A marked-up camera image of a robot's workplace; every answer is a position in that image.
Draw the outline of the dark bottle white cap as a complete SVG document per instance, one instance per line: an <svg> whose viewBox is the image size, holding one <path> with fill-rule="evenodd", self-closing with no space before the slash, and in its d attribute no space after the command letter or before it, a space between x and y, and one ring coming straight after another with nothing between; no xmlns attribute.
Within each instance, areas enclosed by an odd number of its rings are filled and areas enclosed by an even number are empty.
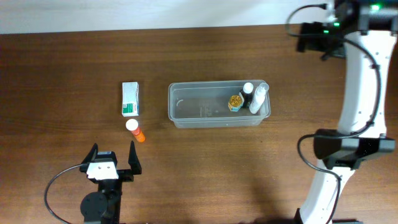
<svg viewBox="0 0 398 224"><path fill-rule="evenodd" d="M254 85L251 82L246 82L239 91L239 96L242 98L242 108L248 108L253 98Z"/></svg>

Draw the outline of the white spray bottle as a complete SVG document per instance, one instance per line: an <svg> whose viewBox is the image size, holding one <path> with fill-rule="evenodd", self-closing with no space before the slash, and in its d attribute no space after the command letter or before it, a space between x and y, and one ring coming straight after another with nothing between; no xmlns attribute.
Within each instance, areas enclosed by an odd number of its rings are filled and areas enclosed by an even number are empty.
<svg viewBox="0 0 398 224"><path fill-rule="evenodd" d="M255 90L251 104L249 105L249 110L252 114L256 114L263 102L266 99L267 92L269 91L269 85L266 83L261 83Z"/></svg>

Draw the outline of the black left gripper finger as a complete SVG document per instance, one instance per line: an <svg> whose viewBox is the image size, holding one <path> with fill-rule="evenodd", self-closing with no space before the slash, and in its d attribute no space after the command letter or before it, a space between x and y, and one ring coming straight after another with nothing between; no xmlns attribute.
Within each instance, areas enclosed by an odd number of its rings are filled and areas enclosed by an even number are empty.
<svg viewBox="0 0 398 224"><path fill-rule="evenodd" d="M136 153L136 147L135 147L134 141L131 141L131 144L130 144L128 164L130 165L130 168L134 175L142 174L142 167L141 167L141 163L139 162L139 158Z"/></svg>
<svg viewBox="0 0 398 224"><path fill-rule="evenodd" d="M87 164L87 163L95 160L97 153L98 153L98 145L97 145L97 143L94 143L93 147L91 148L91 150L89 151L89 153L86 155L86 157L83 159L83 161L81 163Z"/></svg>

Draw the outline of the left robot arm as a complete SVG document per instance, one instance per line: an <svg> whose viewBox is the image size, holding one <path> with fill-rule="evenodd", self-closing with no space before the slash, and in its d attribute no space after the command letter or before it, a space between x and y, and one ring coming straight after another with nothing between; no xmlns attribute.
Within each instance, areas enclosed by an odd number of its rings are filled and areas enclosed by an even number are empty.
<svg viewBox="0 0 398 224"><path fill-rule="evenodd" d="M98 186L97 191L89 193L81 201L80 212L84 223L120 222L123 183L133 182L136 175L142 174L134 142L130 144L127 163L130 168L118 169L115 152L100 152L98 145L93 145L79 168L88 180Z"/></svg>

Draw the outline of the small jar gold lid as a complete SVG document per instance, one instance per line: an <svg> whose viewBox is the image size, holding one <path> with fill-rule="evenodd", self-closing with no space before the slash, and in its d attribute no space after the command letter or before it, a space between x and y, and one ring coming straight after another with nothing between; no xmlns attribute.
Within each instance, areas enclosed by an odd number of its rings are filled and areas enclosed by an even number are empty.
<svg viewBox="0 0 398 224"><path fill-rule="evenodd" d="M237 112L243 105L243 100L239 95L233 95L228 101L228 108L232 112Z"/></svg>

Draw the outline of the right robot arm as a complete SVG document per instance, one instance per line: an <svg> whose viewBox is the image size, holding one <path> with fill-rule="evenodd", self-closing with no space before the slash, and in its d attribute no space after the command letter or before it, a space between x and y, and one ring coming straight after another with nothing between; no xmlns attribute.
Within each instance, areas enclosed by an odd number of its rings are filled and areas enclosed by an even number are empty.
<svg viewBox="0 0 398 224"><path fill-rule="evenodd" d="M346 60L343 109L336 129L311 134L315 176L294 223L331 223L349 178L364 161L392 153L384 108L387 78L397 43L396 1L333 1L320 5L323 22L303 23L297 50L316 50L322 60Z"/></svg>

